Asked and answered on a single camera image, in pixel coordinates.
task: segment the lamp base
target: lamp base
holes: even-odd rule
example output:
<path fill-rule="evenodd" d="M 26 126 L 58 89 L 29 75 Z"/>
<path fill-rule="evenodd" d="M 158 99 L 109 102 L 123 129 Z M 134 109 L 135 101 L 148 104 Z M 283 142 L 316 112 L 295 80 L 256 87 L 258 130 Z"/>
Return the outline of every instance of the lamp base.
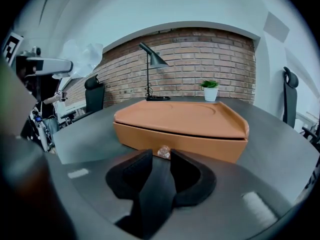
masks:
<path fill-rule="evenodd" d="M 170 100 L 168 96 L 149 96 L 145 98 L 148 102 L 163 102 Z"/>

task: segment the small glass object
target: small glass object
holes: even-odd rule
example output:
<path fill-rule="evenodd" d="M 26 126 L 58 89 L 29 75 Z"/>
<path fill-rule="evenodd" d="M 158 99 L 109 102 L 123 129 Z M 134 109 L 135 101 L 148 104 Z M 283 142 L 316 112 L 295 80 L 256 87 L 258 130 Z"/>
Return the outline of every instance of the small glass object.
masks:
<path fill-rule="evenodd" d="M 161 158 L 169 159 L 170 158 L 170 148 L 168 146 L 162 146 L 158 150 L 158 156 Z"/>

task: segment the lamp shade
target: lamp shade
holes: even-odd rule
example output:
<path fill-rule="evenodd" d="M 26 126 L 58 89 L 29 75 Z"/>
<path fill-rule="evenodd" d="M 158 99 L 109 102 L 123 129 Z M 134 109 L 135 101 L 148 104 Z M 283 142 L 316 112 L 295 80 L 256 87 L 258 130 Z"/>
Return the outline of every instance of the lamp shade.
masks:
<path fill-rule="evenodd" d="M 166 68 L 169 65 L 162 59 L 160 58 L 155 52 L 150 54 L 150 66 L 154 69 L 157 68 Z"/>

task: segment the brick wall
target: brick wall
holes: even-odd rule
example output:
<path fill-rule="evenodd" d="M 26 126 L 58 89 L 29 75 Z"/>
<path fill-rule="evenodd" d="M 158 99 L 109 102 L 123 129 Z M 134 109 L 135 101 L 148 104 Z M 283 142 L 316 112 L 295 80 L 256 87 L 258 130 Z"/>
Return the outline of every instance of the brick wall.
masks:
<path fill-rule="evenodd" d="M 219 97 L 253 103 L 256 63 L 253 41 L 247 37 L 210 28 L 177 28 L 141 36 L 103 54 L 92 74 L 72 80 L 64 89 L 66 105 L 85 99 L 85 81 L 98 74 L 105 84 L 104 107 L 129 98 L 145 96 L 145 42 L 169 67 L 149 70 L 153 94 L 159 96 L 203 96 L 199 84 L 216 80 Z"/>

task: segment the orange box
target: orange box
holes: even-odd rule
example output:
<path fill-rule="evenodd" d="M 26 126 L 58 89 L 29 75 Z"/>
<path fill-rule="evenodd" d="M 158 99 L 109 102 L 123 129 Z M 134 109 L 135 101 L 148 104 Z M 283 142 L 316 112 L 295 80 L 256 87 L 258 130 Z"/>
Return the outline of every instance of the orange box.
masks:
<path fill-rule="evenodd" d="M 235 163 L 248 143 L 249 125 L 222 102 L 140 101 L 117 111 L 119 141 L 137 150 L 184 150 Z"/>

